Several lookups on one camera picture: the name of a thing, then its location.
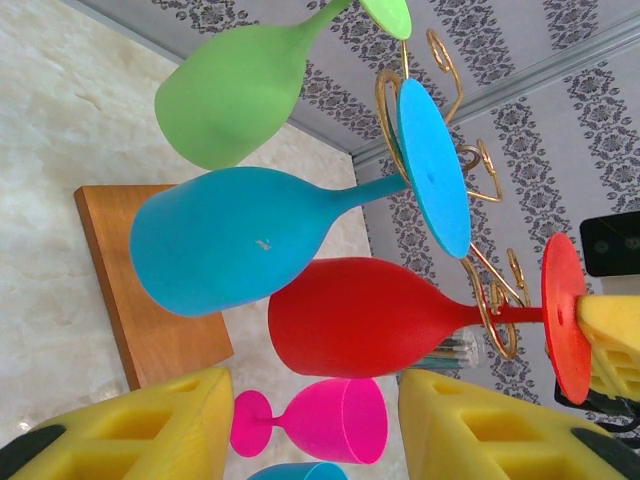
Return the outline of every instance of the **wooden board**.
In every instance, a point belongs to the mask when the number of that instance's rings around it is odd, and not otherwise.
[[[171,185],[84,186],[74,197],[98,274],[129,387],[145,387],[214,365],[233,355],[219,313],[183,318],[144,291],[129,256],[134,216]]]

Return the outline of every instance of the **gold metal holder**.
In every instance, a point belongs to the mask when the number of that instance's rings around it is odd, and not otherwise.
[[[445,123],[448,125],[453,116],[458,111],[458,108],[462,104],[462,101],[464,99],[464,89],[462,87],[462,83],[460,82],[458,71],[451,61],[451,57],[449,56],[447,49],[434,30],[427,30],[427,42],[429,44],[429,47],[431,48],[431,53],[433,54],[433,58],[435,59],[436,64],[438,65],[440,70],[445,73],[451,74],[456,86],[456,90],[458,92],[456,101],[453,103],[451,109],[444,118]],[[410,77],[410,70],[409,52],[407,43],[405,41],[401,42],[401,55],[403,75],[404,79],[407,80]],[[402,82],[403,79],[401,79],[400,76],[394,71],[389,69],[382,70],[378,74],[378,77],[376,79],[375,97],[378,118],[380,120],[382,134],[389,149],[389,153],[391,154],[391,158],[398,168],[398,172],[400,173],[400,175],[402,175],[402,178],[404,178],[409,188],[411,188],[411,181],[409,180],[409,175],[407,174],[404,158],[398,145],[398,139],[393,130],[393,125],[391,124],[389,105],[387,104],[387,84],[391,84],[394,101],[397,104],[398,92],[400,91]],[[489,155],[489,151],[485,143],[482,140],[478,139],[475,145],[458,145],[456,147],[456,152],[458,153],[459,157],[466,154],[471,154],[473,156],[473,159],[462,167],[462,170],[465,173],[471,171],[482,162],[482,165],[489,174],[489,177],[491,178],[495,186],[496,194],[494,196],[486,195],[480,192],[467,191],[469,196],[478,198],[480,200],[486,200],[488,202],[501,202],[503,200],[502,186],[500,184],[498,174],[493,167],[493,162],[491,161],[491,156]],[[516,356],[518,350],[518,337],[515,326],[513,324],[507,325],[508,341],[505,345],[499,332],[495,328],[495,322],[492,320],[492,316],[498,317],[500,315],[501,308],[505,304],[509,303],[510,300],[513,300],[520,307],[528,307],[531,305],[529,289],[527,287],[522,269],[520,268],[520,264],[518,263],[518,258],[513,249],[507,249],[509,266],[516,279],[516,288],[513,288],[507,283],[504,277],[491,264],[491,262],[489,262],[489,260],[487,260],[487,258],[482,255],[480,250],[478,250],[478,248],[473,243],[471,244],[471,254],[480,261],[480,263],[493,277],[488,286],[489,299],[487,301],[486,293],[482,285],[480,275],[478,274],[478,270],[476,269],[476,267],[469,259],[469,256],[460,260],[460,263],[469,275],[469,280],[476,297],[476,302],[478,304],[480,316],[482,317],[482,322],[487,329],[487,332],[489,333],[491,342],[493,343],[496,350],[498,350],[500,355],[507,359],[513,359]]]

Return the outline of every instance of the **pink glass base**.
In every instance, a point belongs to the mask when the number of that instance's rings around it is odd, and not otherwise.
[[[231,446],[242,457],[260,455],[271,439],[274,420],[267,398],[255,390],[238,395],[231,425]]]

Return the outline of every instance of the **yellow foam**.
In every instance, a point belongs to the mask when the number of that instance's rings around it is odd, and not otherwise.
[[[591,389],[640,401],[640,296],[583,297],[578,318],[591,344]]]
[[[67,431],[12,480],[222,479],[231,375],[209,368],[52,418]]]
[[[600,427],[426,370],[406,370],[399,417],[411,480],[618,480],[571,433]]]

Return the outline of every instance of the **black device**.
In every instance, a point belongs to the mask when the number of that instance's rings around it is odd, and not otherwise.
[[[640,211],[589,218],[580,237],[592,277],[640,275]]]

